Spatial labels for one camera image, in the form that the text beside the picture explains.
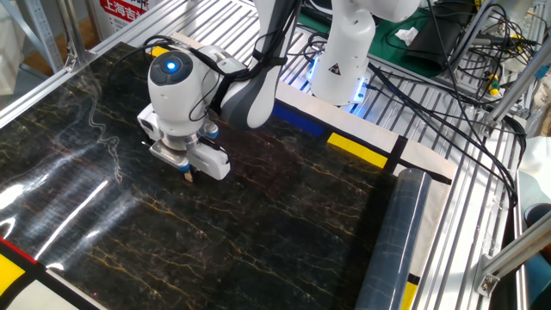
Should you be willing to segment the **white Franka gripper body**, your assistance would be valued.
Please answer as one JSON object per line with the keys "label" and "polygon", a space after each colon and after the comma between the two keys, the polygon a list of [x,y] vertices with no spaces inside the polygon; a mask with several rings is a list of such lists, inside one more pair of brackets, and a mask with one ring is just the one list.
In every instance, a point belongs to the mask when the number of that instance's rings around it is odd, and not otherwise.
{"label": "white Franka gripper body", "polygon": [[231,165],[226,150],[213,142],[219,128],[207,117],[199,121],[195,133],[182,137],[170,136],[159,127],[151,104],[138,114],[137,120],[153,141],[150,153],[166,164],[184,172],[196,168],[215,180],[222,180],[229,173]]}

